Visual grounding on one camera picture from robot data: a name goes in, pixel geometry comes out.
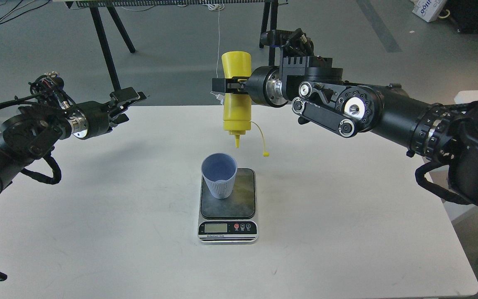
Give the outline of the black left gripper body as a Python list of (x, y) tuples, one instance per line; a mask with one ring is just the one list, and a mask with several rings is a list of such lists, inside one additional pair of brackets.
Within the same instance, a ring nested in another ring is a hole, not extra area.
[(86, 140), (113, 131), (110, 105), (96, 101), (76, 104), (71, 115), (72, 133)]

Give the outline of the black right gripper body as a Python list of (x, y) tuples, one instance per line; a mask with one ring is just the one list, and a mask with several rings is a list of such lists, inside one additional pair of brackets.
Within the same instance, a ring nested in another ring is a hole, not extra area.
[(261, 66), (252, 72), (245, 83), (245, 90), (258, 105), (283, 107), (282, 81), (279, 67)]

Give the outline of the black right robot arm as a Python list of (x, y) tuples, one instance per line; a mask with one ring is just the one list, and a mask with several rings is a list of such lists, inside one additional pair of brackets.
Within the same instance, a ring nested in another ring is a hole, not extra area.
[(264, 32), (260, 43), (280, 49), (279, 66), (214, 78), (214, 92), (273, 108), (290, 103), (298, 123), (344, 138), (373, 132), (406, 147), (408, 157), (428, 160), (415, 171), (419, 186), (447, 202), (478, 206), (478, 101), (427, 104), (399, 84), (350, 83), (331, 58), (314, 54), (301, 29)]

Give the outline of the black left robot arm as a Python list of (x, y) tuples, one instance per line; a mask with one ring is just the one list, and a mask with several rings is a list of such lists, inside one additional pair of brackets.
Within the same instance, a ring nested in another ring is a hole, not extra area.
[[(61, 181), (52, 157), (54, 144), (74, 135), (80, 140), (111, 132), (128, 121), (125, 111), (146, 99), (132, 87), (110, 93), (105, 103), (76, 103), (64, 91), (57, 72), (45, 73), (30, 85), (30, 96), (0, 103), (0, 110), (18, 106), (19, 114), (0, 127), (0, 194), (19, 174), (47, 185)], [(0, 281), (7, 275), (0, 272)]]

